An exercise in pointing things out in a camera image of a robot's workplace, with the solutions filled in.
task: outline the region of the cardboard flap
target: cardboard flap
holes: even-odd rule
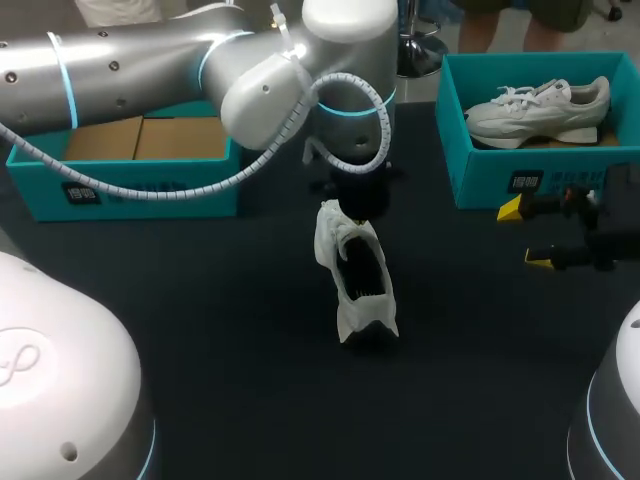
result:
[[[226,145],[227,135],[218,118],[146,118],[135,159],[222,159]]]
[[[71,134],[64,159],[133,160],[142,117],[81,127]]]

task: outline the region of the white cable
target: white cable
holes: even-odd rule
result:
[[[318,103],[318,95],[312,88],[313,79],[311,78],[311,75],[309,75],[309,72],[307,72],[300,63],[300,58],[298,57],[298,54],[296,52],[296,44],[293,42],[293,38],[291,37],[291,33],[289,33],[289,28],[287,27],[287,19],[284,16],[284,13],[280,11],[280,7],[278,7],[277,3],[271,5],[271,12],[273,13],[273,20],[274,22],[276,22],[278,30],[280,30],[280,34],[282,35],[284,45],[289,51],[291,63],[293,64],[293,68],[296,71],[298,80],[300,80],[302,90],[307,96],[307,101],[312,106],[315,106]]]
[[[290,130],[296,124],[296,121],[299,119],[299,117],[303,114],[306,114],[313,106],[315,106],[315,103],[312,103],[313,100],[310,100],[309,97],[311,97],[312,99],[317,98],[317,92],[324,86],[331,83],[351,83],[352,85],[362,90],[365,95],[369,97],[376,110],[378,119],[380,120],[380,148],[378,149],[378,153],[375,155],[373,160],[365,165],[352,165],[350,163],[343,162],[342,160],[331,154],[331,152],[329,152],[329,150],[322,144],[322,142],[314,137],[307,140],[308,144],[305,150],[308,151],[310,147],[315,148],[327,162],[329,162],[335,168],[344,172],[356,175],[362,175],[372,172],[384,162],[385,158],[387,157],[387,153],[389,152],[389,146],[391,144],[391,122],[389,120],[389,114],[387,113],[387,107],[384,104],[384,100],[382,100],[378,92],[376,92],[375,89],[365,80],[350,73],[330,73],[328,75],[320,77],[315,82],[313,82],[313,84],[310,86],[311,95],[305,93],[303,98],[298,101],[298,104],[291,112],[289,118],[284,122],[273,143],[251,165],[226,180],[214,183],[212,185],[207,185],[205,187],[192,188],[189,190],[180,190],[176,192],[147,192],[143,190],[132,190],[129,188],[117,187],[115,185],[110,185],[108,183],[101,182],[100,180],[88,177],[87,175],[69,168],[68,166],[54,159],[42,150],[31,145],[28,141],[11,131],[2,123],[0,123],[0,136],[16,145],[18,148],[24,150],[32,157],[42,161],[46,166],[55,170],[61,175],[108,195],[134,200],[187,200],[191,198],[202,197],[205,195],[211,195],[226,190],[227,188],[235,186],[240,182],[246,180],[262,167],[264,167],[267,162],[273,158],[278,149],[287,141],[287,139],[289,138]]]

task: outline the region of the shoe insole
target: shoe insole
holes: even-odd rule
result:
[[[351,300],[363,296],[383,295],[382,268],[371,247],[362,238],[354,238],[345,244],[347,261],[338,254],[338,271]]]

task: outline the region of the white sneaker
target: white sneaker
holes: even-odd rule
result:
[[[331,270],[338,289],[340,342],[376,320],[398,336],[396,301],[375,230],[357,225],[337,200],[322,202],[314,239],[316,261]]]
[[[541,87],[501,87],[505,93],[465,112],[469,134],[496,148],[518,148],[533,137],[597,143],[597,126],[609,110],[609,81],[572,87],[552,80]]]

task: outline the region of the black tabletop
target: black tabletop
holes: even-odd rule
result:
[[[401,337],[378,352],[338,342],[313,257],[323,172],[300,141],[243,186],[234,219],[37,224],[2,169],[2,228],[137,344],[165,478],[567,479],[573,409],[640,272],[525,267],[527,246],[579,242],[577,224],[457,211],[433,105],[396,120],[406,175],[375,227]]]

